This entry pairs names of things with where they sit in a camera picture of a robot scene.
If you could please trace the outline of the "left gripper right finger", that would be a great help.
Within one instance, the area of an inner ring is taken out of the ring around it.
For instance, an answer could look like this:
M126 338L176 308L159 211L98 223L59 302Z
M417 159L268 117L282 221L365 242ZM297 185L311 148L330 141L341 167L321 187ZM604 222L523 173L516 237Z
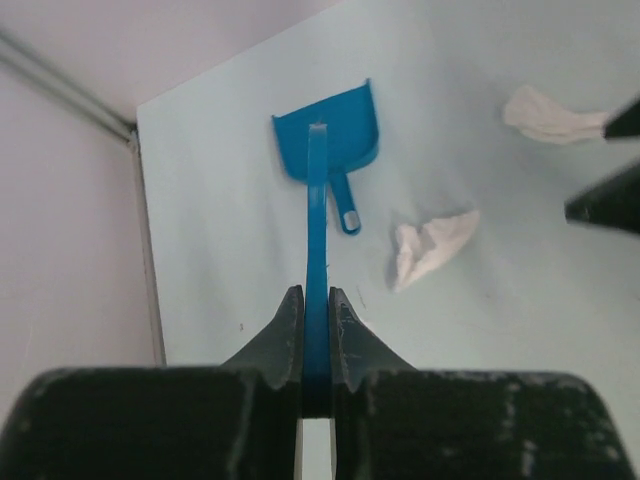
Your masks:
M329 293L338 479L629 479L597 392L556 372L418 370Z

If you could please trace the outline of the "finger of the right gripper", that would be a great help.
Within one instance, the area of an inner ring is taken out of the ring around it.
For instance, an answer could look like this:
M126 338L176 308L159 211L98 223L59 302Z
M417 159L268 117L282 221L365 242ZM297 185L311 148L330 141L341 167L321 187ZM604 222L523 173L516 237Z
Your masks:
M639 233L639 161L587 187L565 202L568 222Z
M640 98L636 96L627 105L608 118L603 127L605 140L638 139L640 136Z

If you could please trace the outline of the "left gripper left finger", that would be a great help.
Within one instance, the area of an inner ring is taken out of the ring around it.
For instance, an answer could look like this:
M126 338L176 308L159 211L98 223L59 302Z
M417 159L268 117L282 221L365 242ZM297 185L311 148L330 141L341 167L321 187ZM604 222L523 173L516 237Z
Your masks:
M219 366L40 374L5 423L5 477L294 478L303 320L296 286Z

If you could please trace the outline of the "blue hand brush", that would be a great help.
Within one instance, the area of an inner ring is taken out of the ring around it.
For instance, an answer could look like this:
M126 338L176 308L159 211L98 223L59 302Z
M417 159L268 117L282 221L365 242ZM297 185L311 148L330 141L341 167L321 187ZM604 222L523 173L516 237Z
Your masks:
M327 126L308 130L307 267L305 286L302 412L327 418L331 411L331 363L327 273Z

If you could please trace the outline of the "blue dustpan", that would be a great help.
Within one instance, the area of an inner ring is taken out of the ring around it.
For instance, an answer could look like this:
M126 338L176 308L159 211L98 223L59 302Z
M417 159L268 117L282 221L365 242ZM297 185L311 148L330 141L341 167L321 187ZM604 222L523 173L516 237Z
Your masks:
M315 124L327 128L328 183L342 231L356 235L361 220L348 174L371 164L379 153L379 126L372 82L327 97L285 115L271 117L284 170L292 179L307 181L308 131Z

